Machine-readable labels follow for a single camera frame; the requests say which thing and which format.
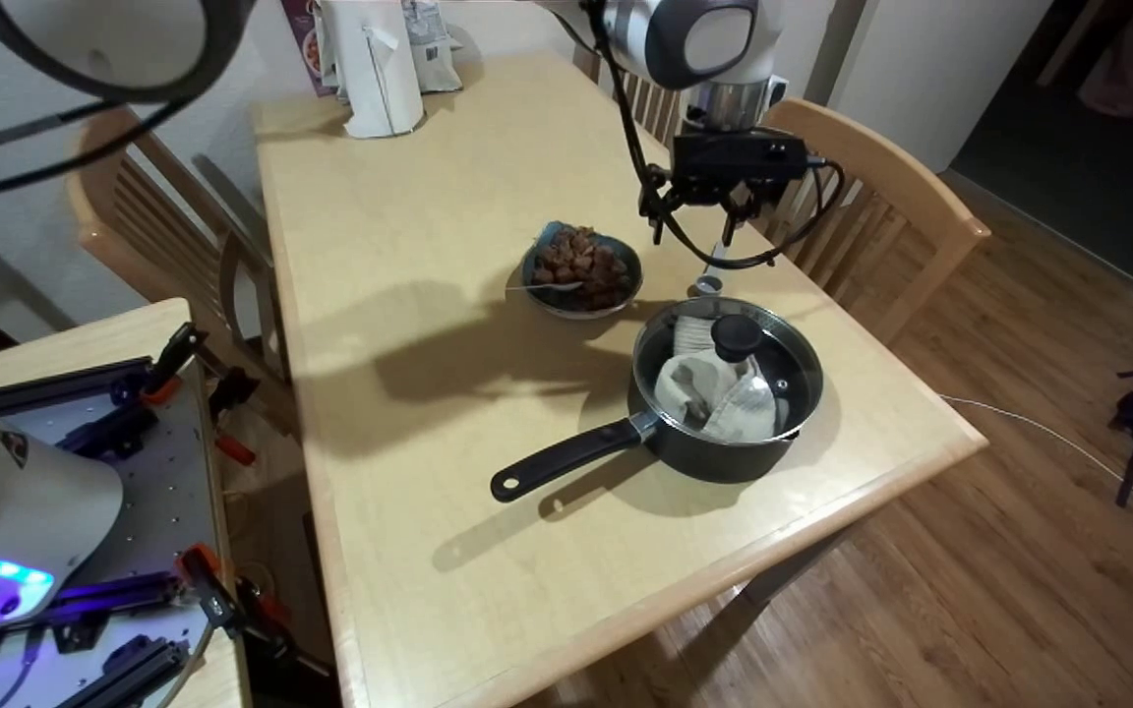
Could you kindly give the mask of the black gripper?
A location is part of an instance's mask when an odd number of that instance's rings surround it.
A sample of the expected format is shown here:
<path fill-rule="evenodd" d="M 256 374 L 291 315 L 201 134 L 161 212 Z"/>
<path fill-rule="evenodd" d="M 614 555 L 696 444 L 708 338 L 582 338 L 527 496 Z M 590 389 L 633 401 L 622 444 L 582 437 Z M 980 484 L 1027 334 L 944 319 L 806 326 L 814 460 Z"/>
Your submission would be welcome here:
<path fill-rule="evenodd" d="M 775 201 L 806 173 L 806 146 L 779 130 L 681 134 L 673 142 L 673 193 L 685 205 L 720 205 L 736 189 Z M 744 208 L 724 201 L 720 244 L 732 248 Z"/>

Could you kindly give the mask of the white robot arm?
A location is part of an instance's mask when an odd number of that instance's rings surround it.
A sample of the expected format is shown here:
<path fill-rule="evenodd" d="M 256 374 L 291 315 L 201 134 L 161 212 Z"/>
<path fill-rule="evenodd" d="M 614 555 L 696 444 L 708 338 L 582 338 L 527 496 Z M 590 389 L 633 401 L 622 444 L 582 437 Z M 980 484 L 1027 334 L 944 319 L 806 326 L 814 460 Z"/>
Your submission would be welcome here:
<path fill-rule="evenodd" d="M 0 193 L 94 165 L 201 98 L 244 43 L 256 0 L 0 0 L 0 47 L 83 90 L 87 106 L 0 130 L 0 146 L 153 102 L 106 146 L 0 177 Z M 456 90 L 437 0 L 327 0 L 350 138 L 393 138 L 421 122 L 429 90 Z M 779 0 L 578 0 L 594 51 L 669 90 L 763 90 L 779 43 Z"/>

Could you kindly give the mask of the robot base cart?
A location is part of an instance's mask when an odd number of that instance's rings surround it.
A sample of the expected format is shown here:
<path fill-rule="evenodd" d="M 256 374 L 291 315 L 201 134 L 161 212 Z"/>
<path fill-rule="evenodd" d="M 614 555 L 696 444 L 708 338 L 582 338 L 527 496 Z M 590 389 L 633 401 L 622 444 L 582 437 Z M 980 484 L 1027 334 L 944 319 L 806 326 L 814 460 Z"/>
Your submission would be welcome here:
<path fill-rule="evenodd" d="M 177 299 L 0 350 L 0 708 L 338 708 L 220 578 Z"/>

